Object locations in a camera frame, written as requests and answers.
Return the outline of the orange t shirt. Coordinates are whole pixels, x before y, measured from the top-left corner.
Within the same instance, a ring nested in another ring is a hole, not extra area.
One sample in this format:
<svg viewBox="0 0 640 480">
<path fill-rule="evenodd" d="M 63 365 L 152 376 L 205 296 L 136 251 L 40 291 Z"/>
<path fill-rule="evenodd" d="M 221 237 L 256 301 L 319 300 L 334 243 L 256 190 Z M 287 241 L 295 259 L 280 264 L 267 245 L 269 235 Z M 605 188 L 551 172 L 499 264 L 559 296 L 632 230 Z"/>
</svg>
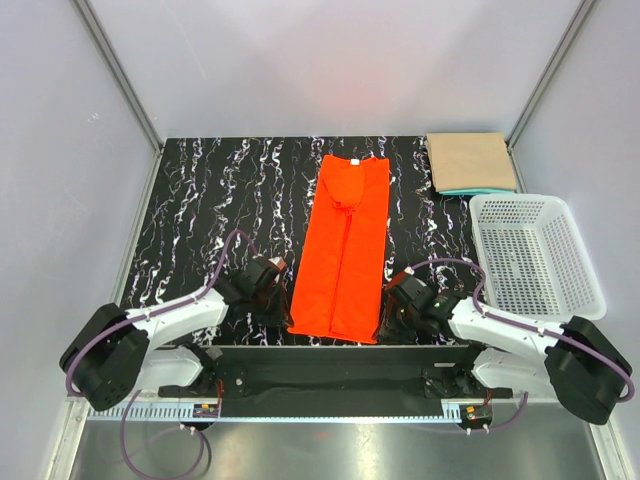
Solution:
<svg viewBox="0 0 640 480">
<path fill-rule="evenodd" d="M 294 283 L 289 333 L 376 342 L 389 205 L 389 159 L 324 157 Z"/>
</svg>

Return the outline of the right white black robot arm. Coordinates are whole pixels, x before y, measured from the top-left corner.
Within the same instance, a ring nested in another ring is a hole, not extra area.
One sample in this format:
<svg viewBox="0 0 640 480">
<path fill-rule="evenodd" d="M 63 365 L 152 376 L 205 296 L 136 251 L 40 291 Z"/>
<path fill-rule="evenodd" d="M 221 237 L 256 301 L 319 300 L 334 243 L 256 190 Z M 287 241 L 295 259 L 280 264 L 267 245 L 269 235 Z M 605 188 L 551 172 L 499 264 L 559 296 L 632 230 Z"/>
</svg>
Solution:
<svg viewBox="0 0 640 480">
<path fill-rule="evenodd" d="M 444 335 L 471 346 L 470 359 L 454 371 L 466 396 L 484 389 L 549 397 L 569 413 L 594 424 L 635 394 L 632 368 L 594 323 L 525 318 L 450 290 L 439 291 L 411 269 L 383 290 L 379 341 L 400 343 L 409 335 Z"/>
</svg>

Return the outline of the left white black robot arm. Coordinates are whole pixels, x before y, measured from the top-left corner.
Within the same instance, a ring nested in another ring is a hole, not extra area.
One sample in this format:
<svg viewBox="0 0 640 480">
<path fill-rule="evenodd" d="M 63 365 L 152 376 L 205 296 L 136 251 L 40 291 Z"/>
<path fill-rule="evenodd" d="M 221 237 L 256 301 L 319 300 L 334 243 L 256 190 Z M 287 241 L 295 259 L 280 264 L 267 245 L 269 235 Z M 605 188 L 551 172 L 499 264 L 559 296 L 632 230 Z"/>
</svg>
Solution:
<svg viewBox="0 0 640 480">
<path fill-rule="evenodd" d="M 250 319 L 262 327 L 289 326 L 281 257 L 256 256 L 242 270 L 221 274 L 213 286 L 153 307 L 99 307 L 67 347 L 59 366 L 96 411 L 138 390 L 165 397 L 206 397 L 222 383 L 216 354 L 188 335 Z"/>
</svg>

